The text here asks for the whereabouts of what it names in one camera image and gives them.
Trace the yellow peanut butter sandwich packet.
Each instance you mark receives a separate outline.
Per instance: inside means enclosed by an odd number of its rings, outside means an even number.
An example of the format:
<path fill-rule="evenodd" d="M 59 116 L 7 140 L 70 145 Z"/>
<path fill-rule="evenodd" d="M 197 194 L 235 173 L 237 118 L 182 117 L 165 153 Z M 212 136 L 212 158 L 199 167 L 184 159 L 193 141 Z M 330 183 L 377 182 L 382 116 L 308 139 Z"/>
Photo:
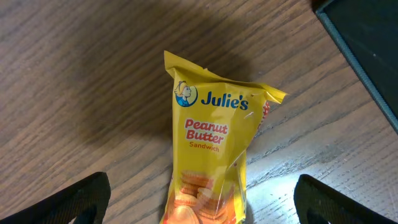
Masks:
<path fill-rule="evenodd" d="M 285 93 L 263 83 L 220 77 L 170 52 L 174 80 L 173 172 L 162 223 L 242 223 L 246 156 L 269 103 Z"/>

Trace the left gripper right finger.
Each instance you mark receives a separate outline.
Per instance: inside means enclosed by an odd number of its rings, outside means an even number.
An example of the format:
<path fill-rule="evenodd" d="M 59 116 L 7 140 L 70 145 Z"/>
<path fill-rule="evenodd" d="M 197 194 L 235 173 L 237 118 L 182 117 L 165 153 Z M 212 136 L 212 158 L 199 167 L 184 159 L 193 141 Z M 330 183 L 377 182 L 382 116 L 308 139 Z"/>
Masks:
<path fill-rule="evenodd" d="M 397 224 L 307 174 L 298 179 L 294 204 L 301 224 Z"/>

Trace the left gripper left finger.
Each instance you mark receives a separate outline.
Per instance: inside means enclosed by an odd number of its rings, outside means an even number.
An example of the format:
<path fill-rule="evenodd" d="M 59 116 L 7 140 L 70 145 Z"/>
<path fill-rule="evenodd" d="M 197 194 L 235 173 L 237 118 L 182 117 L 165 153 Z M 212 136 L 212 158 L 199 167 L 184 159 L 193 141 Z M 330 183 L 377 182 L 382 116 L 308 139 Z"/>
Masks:
<path fill-rule="evenodd" d="M 111 196 L 105 172 L 95 172 L 1 223 L 102 223 Z"/>

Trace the black gift box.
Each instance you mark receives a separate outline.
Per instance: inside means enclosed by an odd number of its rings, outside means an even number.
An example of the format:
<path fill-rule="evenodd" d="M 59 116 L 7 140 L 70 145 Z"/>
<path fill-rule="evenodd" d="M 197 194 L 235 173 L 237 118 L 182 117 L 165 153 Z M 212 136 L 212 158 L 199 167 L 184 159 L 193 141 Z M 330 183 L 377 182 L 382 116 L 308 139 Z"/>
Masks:
<path fill-rule="evenodd" d="M 373 100 L 397 128 L 397 0 L 311 0 Z"/>

